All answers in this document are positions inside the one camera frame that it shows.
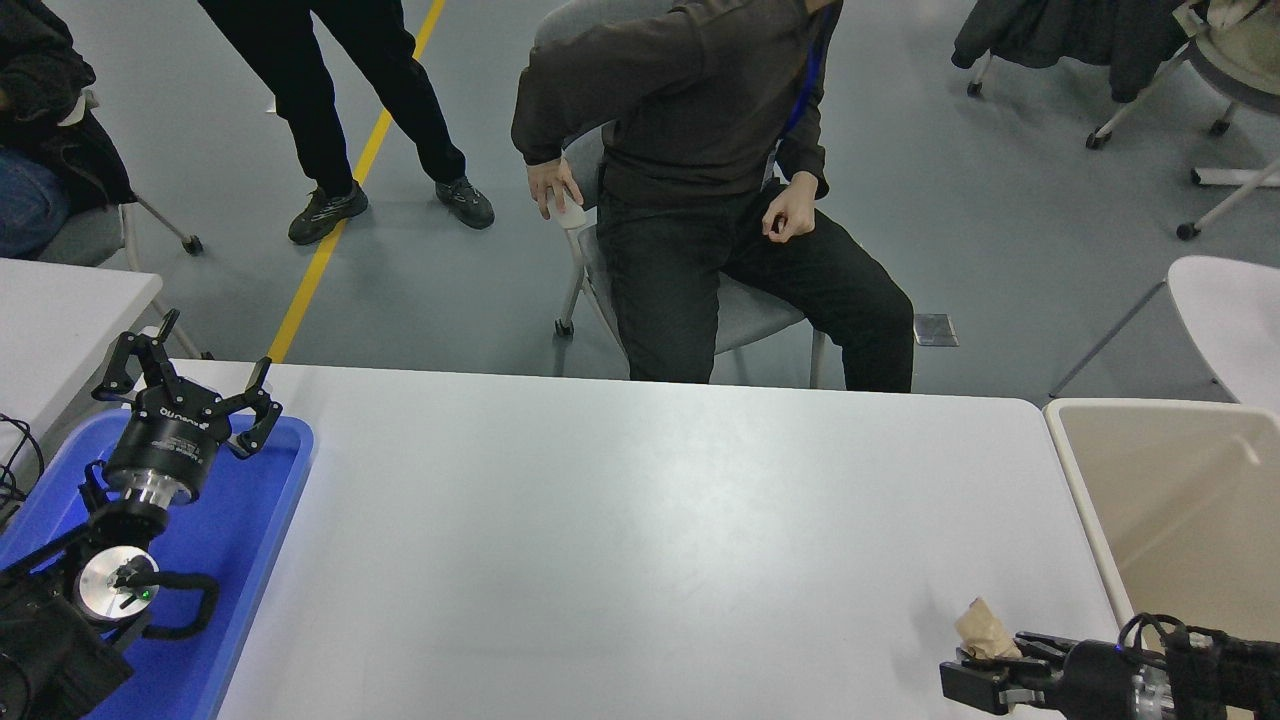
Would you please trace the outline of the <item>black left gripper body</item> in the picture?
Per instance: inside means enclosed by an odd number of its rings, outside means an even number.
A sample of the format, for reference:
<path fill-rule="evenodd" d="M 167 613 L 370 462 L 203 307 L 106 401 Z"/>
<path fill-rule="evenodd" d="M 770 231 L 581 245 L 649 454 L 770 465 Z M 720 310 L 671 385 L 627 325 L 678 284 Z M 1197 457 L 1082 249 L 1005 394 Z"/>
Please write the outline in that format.
<path fill-rule="evenodd" d="M 152 387 L 131 401 L 131 418 L 102 470 L 111 492 L 196 501 L 221 443 L 230 438 L 230 411 L 202 386 L 182 386 L 177 397 Z"/>

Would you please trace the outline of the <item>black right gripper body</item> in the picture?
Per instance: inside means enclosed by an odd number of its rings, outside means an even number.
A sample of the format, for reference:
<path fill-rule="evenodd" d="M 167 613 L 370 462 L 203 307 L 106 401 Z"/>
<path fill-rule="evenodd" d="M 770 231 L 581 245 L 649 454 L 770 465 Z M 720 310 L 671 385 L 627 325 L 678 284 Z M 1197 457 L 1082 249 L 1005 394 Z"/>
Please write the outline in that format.
<path fill-rule="evenodd" d="M 1059 711 L 1066 719 L 1148 719 L 1134 678 L 1148 650 L 1120 650 L 1114 642 L 1080 641 L 1066 655 L 1059 678 Z"/>

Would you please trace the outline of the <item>person's right hand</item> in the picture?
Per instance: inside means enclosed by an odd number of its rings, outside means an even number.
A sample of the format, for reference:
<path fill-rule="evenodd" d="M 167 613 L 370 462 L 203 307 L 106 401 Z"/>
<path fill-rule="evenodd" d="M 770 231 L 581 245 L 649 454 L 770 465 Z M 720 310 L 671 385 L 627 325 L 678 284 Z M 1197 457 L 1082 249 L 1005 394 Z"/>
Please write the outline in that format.
<path fill-rule="evenodd" d="M 581 190 L 564 156 L 526 165 L 526 174 L 530 197 L 538 205 L 541 219 L 549 220 L 552 209 L 564 211 L 568 201 L 584 205 Z"/>

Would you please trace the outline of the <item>person's left hand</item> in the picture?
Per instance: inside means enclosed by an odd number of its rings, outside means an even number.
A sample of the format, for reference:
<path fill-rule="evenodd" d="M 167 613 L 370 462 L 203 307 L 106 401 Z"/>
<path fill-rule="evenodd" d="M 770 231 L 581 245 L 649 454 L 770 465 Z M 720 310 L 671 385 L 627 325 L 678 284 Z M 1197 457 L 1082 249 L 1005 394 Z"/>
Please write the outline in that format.
<path fill-rule="evenodd" d="M 764 237 L 772 243 L 787 243 L 817 228 L 819 178 L 808 170 L 795 173 L 771 201 L 762 220 Z"/>

